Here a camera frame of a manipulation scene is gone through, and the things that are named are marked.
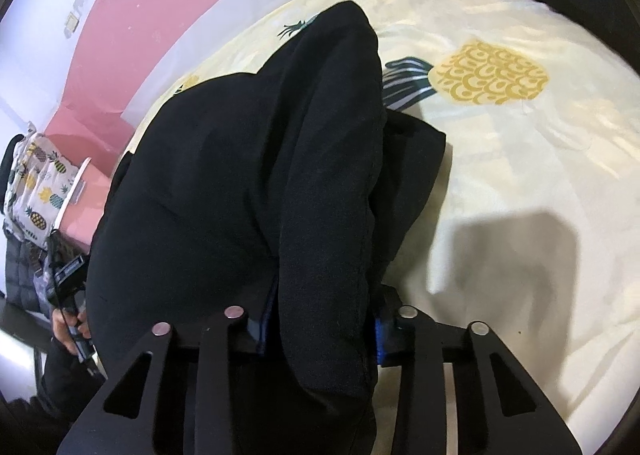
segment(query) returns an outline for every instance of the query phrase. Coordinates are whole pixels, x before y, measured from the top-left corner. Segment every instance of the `pineapple print fabric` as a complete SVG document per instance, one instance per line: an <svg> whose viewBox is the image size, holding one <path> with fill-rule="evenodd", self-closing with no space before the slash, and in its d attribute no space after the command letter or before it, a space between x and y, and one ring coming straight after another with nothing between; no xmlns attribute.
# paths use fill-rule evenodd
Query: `pineapple print fabric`
<svg viewBox="0 0 640 455"><path fill-rule="evenodd" d="M14 149L4 198L6 228L19 240L46 249L47 236L77 173L53 143L30 127Z"/></svg>
<svg viewBox="0 0 640 455"><path fill-rule="evenodd" d="M515 51L473 40L432 68L429 81L455 103L502 105L534 99L549 76L542 66Z"/></svg>

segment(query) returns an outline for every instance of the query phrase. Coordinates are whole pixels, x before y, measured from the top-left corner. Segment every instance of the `person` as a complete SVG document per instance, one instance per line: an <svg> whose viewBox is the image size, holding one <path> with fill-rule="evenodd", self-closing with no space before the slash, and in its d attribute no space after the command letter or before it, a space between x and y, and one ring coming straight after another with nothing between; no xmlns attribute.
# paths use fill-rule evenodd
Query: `person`
<svg viewBox="0 0 640 455"><path fill-rule="evenodd" d="M0 438L4 453L54 455L63 438L102 384L79 362L69 326L89 339L86 312L52 313L53 337L36 395L6 402L0 393Z"/></svg>

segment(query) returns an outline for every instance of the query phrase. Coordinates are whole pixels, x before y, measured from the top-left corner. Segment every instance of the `cream bed sheet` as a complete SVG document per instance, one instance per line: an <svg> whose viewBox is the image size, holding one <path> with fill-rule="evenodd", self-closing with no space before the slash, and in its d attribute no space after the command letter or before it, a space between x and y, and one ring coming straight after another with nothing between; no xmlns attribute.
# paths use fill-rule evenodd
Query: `cream bed sheet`
<svg viewBox="0 0 640 455"><path fill-rule="evenodd" d="M177 80L128 149L177 90L257 71L339 1L294 0L258 21ZM385 281L438 321L486 321L593 454L640 386L640 78L532 0L354 1L382 64L440 64L478 39L548 75L533 99L459 104L438 93L407 109L446 132L447 155ZM397 383L397 370L381 373L376 455L390 452Z"/></svg>

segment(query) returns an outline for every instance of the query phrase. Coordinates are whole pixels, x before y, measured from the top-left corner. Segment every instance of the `black sleeve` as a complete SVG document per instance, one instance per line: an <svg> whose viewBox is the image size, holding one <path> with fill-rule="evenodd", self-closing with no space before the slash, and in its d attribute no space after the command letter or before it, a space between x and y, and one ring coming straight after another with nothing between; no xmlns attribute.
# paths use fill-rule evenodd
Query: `black sleeve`
<svg viewBox="0 0 640 455"><path fill-rule="evenodd" d="M21 453L53 455L99 387L78 359L52 339L37 395L7 403L0 411L2 429L21 446Z"/></svg>

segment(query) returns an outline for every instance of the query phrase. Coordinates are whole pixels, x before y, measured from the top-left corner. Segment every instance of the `pineapple print bag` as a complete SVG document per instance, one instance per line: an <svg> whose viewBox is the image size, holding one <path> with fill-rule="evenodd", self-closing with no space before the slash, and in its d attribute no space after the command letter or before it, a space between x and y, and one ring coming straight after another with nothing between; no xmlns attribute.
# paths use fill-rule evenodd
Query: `pineapple print bag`
<svg viewBox="0 0 640 455"><path fill-rule="evenodd" d="M47 237L78 168L30 125L14 149L6 194L5 226L21 241L47 248Z"/></svg>

